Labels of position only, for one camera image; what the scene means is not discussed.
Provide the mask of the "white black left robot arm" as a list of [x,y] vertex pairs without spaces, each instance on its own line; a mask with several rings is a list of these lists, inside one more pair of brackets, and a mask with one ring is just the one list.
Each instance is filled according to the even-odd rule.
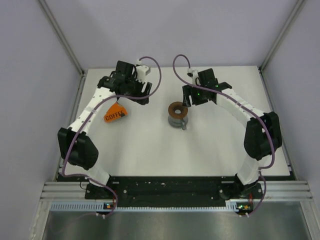
[[140,105],[149,103],[152,83],[146,82],[150,67],[140,60],[136,64],[118,61],[110,75],[103,76],[94,94],[76,120],[58,133],[59,150],[63,162],[64,177],[81,176],[96,186],[102,198],[109,198],[114,191],[108,183],[110,175],[99,164],[99,150],[93,136],[107,111],[120,97],[128,96]]

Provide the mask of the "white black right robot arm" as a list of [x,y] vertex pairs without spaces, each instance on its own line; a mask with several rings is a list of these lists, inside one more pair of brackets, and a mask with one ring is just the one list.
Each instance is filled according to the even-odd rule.
[[184,107],[213,102],[230,113],[245,128],[244,162],[236,173],[239,182],[233,185],[233,192],[245,198],[252,191],[251,184],[259,178],[263,167],[258,163],[266,156],[275,158],[275,151],[282,146],[282,136],[278,115],[257,109],[240,97],[226,82],[218,82],[213,69],[203,71],[188,68],[187,75],[192,83],[182,88]]

